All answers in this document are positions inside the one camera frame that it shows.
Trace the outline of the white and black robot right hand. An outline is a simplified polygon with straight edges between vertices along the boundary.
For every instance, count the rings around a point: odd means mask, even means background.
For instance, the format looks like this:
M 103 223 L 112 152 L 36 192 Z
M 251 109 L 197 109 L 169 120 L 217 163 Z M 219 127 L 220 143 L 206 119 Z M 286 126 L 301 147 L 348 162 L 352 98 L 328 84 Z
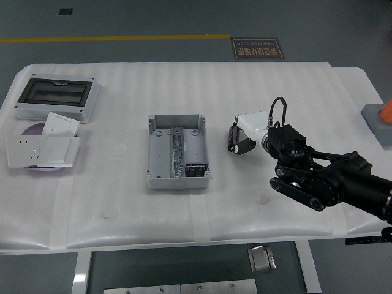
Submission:
M 268 151 L 268 114 L 265 111 L 238 115 L 228 132 L 228 150 L 242 155 L 260 145 Z

